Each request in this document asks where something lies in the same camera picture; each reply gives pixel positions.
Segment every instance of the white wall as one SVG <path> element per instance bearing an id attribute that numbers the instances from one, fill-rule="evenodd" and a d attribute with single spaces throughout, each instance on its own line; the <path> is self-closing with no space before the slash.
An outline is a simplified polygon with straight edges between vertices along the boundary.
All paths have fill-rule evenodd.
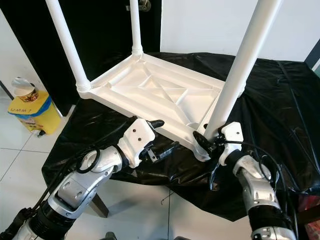
<path id="1" fill-rule="evenodd" d="M 0 80 L 12 95 L 14 88 L 11 86 L 11 82 L 15 77 L 25 78 L 40 90 L 45 90 L 0 9 Z"/>
<path id="2" fill-rule="evenodd" d="M 257 0 L 162 0 L 162 52 L 236 55 Z M 304 61 L 320 38 L 320 0 L 283 0 L 260 58 Z"/>

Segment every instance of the white pipe leg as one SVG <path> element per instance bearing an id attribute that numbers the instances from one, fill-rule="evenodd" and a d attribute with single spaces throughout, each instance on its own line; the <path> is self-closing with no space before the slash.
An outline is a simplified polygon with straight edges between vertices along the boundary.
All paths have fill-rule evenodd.
<path id="1" fill-rule="evenodd" d="M 211 140 L 216 136 L 217 129 L 226 123 L 239 93 L 244 90 L 247 78 L 256 62 L 281 3 L 282 0 L 258 1 L 204 132 L 204 136 L 207 139 Z"/>
<path id="2" fill-rule="evenodd" d="M 81 64 L 75 44 L 69 32 L 64 14 L 61 10 L 58 0 L 46 0 L 55 29 L 62 43 L 64 52 L 71 66 L 76 80 L 76 89 L 79 92 L 87 92 L 91 89 L 90 81 L 87 79 L 84 68 Z"/>
<path id="3" fill-rule="evenodd" d="M 131 15 L 131 29 L 132 29 L 132 54 L 142 55 L 143 49 L 141 45 L 141 36 L 140 36 L 138 0 L 130 0 L 130 15 Z"/>

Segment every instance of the black plastic sheet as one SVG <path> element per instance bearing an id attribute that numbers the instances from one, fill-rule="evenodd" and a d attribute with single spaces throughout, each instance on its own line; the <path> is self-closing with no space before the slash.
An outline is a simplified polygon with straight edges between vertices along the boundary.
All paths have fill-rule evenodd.
<path id="1" fill-rule="evenodd" d="M 151 55 L 223 81 L 235 58 L 211 53 Z M 319 95 L 319 78 L 305 63 L 258 59 L 228 119 L 241 123 L 246 142 L 272 154 L 288 188 L 299 194 L 320 195 Z M 132 118 L 94 100 L 81 99 L 42 167 L 47 185 L 67 158 L 101 138 L 100 148 L 116 144 L 132 122 Z M 159 135 L 155 146 L 171 142 Z M 252 147 L 242 149 L 255 152 Z M 160 163 L 142 162 L 135 169 L 127 167 L 112 175 L 112 179 L 168 186 L 200 209 L 235 221 L 246 211 L 242 188 L 228 166 L 215 170 L 217 190 L 209 190 L 209 175 L 217 159 L 197 161 L 190 150 L 180 146 Z"/>

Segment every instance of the white floor tile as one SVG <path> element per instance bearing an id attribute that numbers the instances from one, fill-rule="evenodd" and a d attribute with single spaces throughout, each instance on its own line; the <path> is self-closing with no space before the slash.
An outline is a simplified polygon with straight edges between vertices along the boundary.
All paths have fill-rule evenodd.
<path id="1" fill-rule="evenodd" d="M 169 240 L 177 236 L 191 240 L 250 239 L 250 235 L 248 217 L 231 222 L 202 211 L 175 193 L 170 196 Z"/>
<path id="2" fill-rule="evenodd" d="M 88 208 L 74 223 L 67 240 L 99 240 L 114 232 L 118 240 L 168 239 L 169 189 L 109 180 L 99 191 L 109 217 Z"/>
<path id="3" fill-rule="evenodd" d="M 3 178 L 19 152 L 20 150 L 0 148 L 0 180 Z"/>
<path id="4" fill-rule="evenodd" d="M 21 151 L 0 182 L 0 232 L 18 211 L 33 207 L 46 189 L 41 167 L 48 153 Z"/>
<path id="5" fill-rule="evenodd" d="M 54 133 L 45 134 L 41 137 L 37 137 L 36 134 L 32 134 L 30 139 L 24 145 L 23 150 L 50 153 L 58 136 L 60 135 L 65 125 L 67 124 L 73 110 L 74 110 L 74 106 L 71 108 L 67 116 L 64 116 L 61 118 L 60 125 Z"/>
<path id="6" fill-rule="evenodd" d="M 20 150 L 31 133 L 13 115 L 8 113 L 9 97 L 0 100 L 0 148 Z"/>

